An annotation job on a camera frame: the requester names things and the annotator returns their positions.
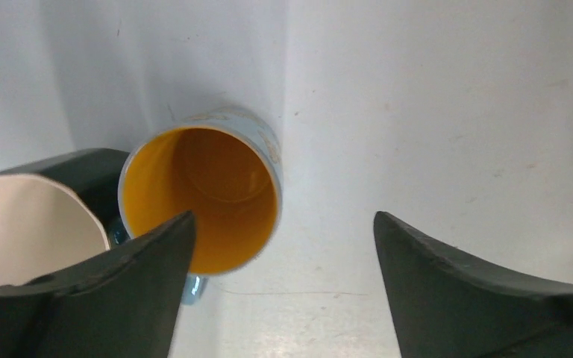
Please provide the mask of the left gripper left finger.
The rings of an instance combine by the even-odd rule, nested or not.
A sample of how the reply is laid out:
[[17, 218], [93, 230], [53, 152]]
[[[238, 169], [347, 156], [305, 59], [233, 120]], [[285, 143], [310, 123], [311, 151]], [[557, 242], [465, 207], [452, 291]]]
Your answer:
[[167, 357], [195, 246], [181, 213], [20, 286], [0, 286], [0, 357]]

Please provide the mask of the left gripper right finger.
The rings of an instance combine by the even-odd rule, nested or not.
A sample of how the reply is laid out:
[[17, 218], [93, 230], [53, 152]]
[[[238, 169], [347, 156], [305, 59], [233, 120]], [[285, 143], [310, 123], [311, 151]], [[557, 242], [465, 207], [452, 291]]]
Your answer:
[[483, 260], [387, 212], [373, 232], [403, 357], [573, 357], [573, 284]]

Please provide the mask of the blue patterned mug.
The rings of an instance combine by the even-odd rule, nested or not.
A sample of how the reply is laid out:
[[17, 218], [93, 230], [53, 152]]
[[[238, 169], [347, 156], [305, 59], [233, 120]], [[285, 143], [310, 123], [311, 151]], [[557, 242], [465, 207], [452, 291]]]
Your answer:
[[195, 304], [208, 279], [242, 268], [278, 228], [283, 207], [281, 148], [271, 126], [241, 107], [188, 117], [134, 149], [118, 202], [135, 239], [190, 211], [196, 239], [181, 302]]

